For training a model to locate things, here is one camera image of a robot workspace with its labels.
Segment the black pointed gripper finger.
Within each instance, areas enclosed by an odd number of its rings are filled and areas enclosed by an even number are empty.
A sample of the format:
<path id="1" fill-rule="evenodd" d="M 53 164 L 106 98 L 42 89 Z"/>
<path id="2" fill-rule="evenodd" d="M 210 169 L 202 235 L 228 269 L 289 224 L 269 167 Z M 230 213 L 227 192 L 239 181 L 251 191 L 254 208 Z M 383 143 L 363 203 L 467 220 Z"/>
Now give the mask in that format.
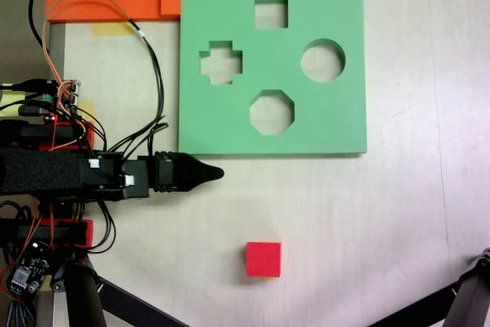
<path id="1" fill-rule="evenodd" d="M 188 154 L 179 156 L 179 191 L 190 191 L 199 185 L 224 177 L 222 168 L 205 164 Z"/>

